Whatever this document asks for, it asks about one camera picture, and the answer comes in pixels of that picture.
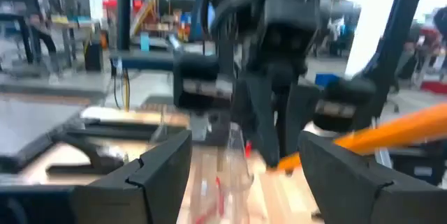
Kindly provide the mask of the black rig frame post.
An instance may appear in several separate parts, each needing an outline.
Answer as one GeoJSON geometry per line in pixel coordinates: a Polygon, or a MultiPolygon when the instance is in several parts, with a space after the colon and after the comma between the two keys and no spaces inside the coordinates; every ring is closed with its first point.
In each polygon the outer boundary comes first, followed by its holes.
{"type": "Polygon", "coordinates": [[[345,75],[366,81],[375,93],[354,114],[355,130],[381,116],[419,1],[366,0],[362,7],[345,75]]]}

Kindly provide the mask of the blue crate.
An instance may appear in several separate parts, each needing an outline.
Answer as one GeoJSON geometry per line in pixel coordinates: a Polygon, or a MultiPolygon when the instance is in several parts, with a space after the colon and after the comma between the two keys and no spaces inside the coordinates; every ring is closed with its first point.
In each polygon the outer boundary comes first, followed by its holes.
{"type": "Polygon", "coordinates": [[[339,79],[340,77],[333,73],[317,73],[315,77],[315,84],[320,87],[327,87],[331,82],[336,82],[339,79]]]}

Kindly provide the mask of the grey side table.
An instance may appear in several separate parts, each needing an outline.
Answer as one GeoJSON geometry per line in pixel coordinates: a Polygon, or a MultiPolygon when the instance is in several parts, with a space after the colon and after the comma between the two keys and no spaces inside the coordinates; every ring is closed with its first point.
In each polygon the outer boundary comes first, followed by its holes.
{"type": "Polygon", "coordinates": [[[111,51],[109,59],[115,68],[171,71],[174,56],[170,52],[120,50],[111,51]]]}

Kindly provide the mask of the silver aluminium rail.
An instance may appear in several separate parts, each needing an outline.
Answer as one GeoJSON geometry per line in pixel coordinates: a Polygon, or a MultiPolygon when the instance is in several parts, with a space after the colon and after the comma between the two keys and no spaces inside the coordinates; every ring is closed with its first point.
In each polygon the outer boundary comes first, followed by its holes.
{"type": "Polygon", "coordinates": [[[374,157],[375,157],[375,160],[377,163],[382,164],[383,166],[386,166],[388,168],[393,167],[393,162],[390,157],[388,148],[381,147],[381,148],[375,149],[374,157]]]}

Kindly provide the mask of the black table clamp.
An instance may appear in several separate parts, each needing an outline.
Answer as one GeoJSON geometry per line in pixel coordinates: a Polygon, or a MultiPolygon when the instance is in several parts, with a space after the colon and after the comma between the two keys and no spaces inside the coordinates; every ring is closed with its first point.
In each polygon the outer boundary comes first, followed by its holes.
{"type": "Polygon", "coordinates": [[[86,135],[63,132],[53,137],[56,142],[70,145],[81,151],[88,161],[86,163],[54,163],[46,168],[48,175],[105,175],[129,162],[129,151],[149,147],[148,140],[124,139],[112,136],[86,135]]]}

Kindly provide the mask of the clear plastic bin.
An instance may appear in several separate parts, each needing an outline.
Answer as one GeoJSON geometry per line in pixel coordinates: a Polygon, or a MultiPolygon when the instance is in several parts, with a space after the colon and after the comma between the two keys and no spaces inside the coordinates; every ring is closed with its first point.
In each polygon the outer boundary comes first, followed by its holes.
{"type": "Polygon", "coordinates": [[[223,147],[194,147],[189,180],[176,224],[191,224],[191,201],[202,179],[220,178],[224,189],[224,214],[220,224],[249,224],[247,200],[254,176],[244,153],[240,127],[231,123],[223,147]]]}

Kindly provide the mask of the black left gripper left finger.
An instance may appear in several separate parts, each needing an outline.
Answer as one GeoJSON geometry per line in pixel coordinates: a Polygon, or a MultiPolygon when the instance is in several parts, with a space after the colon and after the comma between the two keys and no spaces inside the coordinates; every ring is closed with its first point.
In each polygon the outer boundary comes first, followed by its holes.
{"type": "Polygon", "coordinates": [[[191,164],[191,131],[73,191],[75,224],[175,224],[191,164]]]}

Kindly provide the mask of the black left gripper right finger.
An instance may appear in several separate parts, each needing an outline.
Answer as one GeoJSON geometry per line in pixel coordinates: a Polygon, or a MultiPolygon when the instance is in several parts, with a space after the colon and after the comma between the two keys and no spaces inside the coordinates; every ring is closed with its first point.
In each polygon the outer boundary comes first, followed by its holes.
{"type": "Polygon", "coordinates": [[[313,133],[299,139],[302,169],[325,224],[447,224],[447,190],[313,133]]]}

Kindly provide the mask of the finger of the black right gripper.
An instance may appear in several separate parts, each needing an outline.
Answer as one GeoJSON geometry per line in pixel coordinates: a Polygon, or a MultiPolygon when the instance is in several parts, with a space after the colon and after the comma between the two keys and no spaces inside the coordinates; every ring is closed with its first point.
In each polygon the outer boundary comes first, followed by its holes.
{"type": "Polygon", "coordinates": [[[281,96],[281,157],[298,150],[302,129],[312,119],[316,107],[315,86],[292,86],[281,96]]]}
{"type": "Polygon", "coordinates": [[[232,121],[251,140],[268,167],[279,162],[279,139],[274,128],[272,84],[261,77],[241,77],[235,82],[232,121]]]}

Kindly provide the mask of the black pole stand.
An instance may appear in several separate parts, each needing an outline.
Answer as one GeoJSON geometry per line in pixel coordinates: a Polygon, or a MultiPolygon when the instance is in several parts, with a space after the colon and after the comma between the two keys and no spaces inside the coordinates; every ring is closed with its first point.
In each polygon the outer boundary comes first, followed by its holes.
{"type": "Polygon", "coordinates": [[[129,50],[131,0],[117,0],[117,49],[129,50]]]}

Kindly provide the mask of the silver metal bracket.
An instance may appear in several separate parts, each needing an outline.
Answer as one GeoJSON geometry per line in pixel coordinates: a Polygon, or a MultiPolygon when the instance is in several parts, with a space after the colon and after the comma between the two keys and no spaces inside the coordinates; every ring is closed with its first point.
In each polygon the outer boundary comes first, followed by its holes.
{"type": "Polygon", "coordinates": [[[189,128],[191,129],[193,141],[202,142],[205,140],[209,130],[208,114],[194,114],[189,115],[189,128]]]}

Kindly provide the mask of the person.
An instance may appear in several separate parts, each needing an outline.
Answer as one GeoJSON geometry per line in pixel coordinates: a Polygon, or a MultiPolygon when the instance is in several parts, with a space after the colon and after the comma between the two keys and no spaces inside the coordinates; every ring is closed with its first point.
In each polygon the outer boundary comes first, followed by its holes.
{"type": "Polygon", "coordinates": [[[34,37],[34,49],[35,49],[35,57],[36,61],[41,60],[41,42],[47,48],[49,54],[53,54],[56,52],[56,46],[52,39],[50,31],[46,29],[43,25],[43,15],[41,12],[41,7],[39,4],[39,0],[27,0],[29,3],[27,4],[27,11],[29,14],[29,21],[31,23],[31,31],[34,37]]]}

